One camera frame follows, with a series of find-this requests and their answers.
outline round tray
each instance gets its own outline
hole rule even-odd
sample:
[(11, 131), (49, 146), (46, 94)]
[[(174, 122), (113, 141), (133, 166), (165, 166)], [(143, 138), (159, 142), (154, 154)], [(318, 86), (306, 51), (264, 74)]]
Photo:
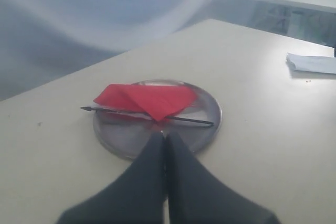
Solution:
[(100, 143), (110, 152), (124, 158), (136, 158), (155, 131), (162, 131), (164, 135), (173, 131), (178, 132), (193, 153), (200, 151), (214, 139), (222, 122), (222, 110), (208, 92), (197, 86), (174, 80), (149, 80), (135, 84), (191, 87), (198, 98), (192, 107), (186, 108), (177, 116), (211, 121), (214, 125), (207, 127), (198, 123), (174, 120), (160, 123), (150, 120), (125, 120), (110, 113), (96, 112), (93, 118), (94, 131)]

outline black object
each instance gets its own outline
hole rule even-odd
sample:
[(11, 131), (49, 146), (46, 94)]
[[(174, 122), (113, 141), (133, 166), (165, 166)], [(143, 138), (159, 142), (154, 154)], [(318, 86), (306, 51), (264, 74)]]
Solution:
[(280, 224), (272, 212), (215, 178), (177, 133), (166, 138), (166, 176), (171, 223)]
[[(134, 111), (127, 111), (127, 110), (110, 110), (110, 109), (104, 109), (104, 108), (95, 108), (91, 106), (86, 106), (86, 107), (80, 107), (82, 110), (85, 111), (102, 111), (102, 112), (108, 112), (108, 113), (115, 113), (115, 114), (143, 114), (149, 116), (149, 114), (145, 112), (134, 112)], [(178, 118), (175, 116), (168, 115), (165, 117), (166, 119), (170, 120), (176, 120), (176, 121), (184, 121), (184, 122), (192, 122), (192, 123), (202, 123), (202, 124), (207, 124), (209, 127), (214, 126), (213, 122), (209, 121), (203, 121), (203, 120), (196, 120), (196, 119), (190, 119), (190, 118)]]
[(154, 133), (142, 153), (110, 186), (65, 211), (58, 224), (163, 223), (164, 137)]

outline stainless steel plate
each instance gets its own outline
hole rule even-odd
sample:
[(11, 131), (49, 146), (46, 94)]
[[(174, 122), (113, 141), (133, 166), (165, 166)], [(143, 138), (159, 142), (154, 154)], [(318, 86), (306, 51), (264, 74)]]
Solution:
[(197, 86), (174, 80), (149, 80), (135, 84), (191, 87), (197, 93), (198, 98), (192, 107), (186, 108), (178, 116), (211, 121), (214, 122), (214, 126), (205, 127), (197, 123), (173, 120), (160, 123), (149, 120), (130, 121), (109, 113), (96, 112), (93, 118), (94, 131), (106, 149), (124, 158), (136, 158), (154, 131), (162, 131), (164, 134), (172, 131), (178, 132), (194, 153), (203, 149), (214, 139), (222, 122), (222, 110), (208, 92)]

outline white paper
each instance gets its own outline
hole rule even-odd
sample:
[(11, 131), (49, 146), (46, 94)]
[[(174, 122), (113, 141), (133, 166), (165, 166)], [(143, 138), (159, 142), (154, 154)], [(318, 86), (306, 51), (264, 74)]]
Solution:
[(287, 62), (292, 70), (336, 74), (335, 57), (300, 56), (287, 53)]

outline red napkin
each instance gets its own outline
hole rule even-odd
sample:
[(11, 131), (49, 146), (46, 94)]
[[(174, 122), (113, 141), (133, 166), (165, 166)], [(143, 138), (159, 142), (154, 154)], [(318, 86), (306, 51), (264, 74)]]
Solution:
[(190, 106), (197, 94), (187, 86), (111, 84), (94, 102), (118, 110), (147, 112), (156, 121)]

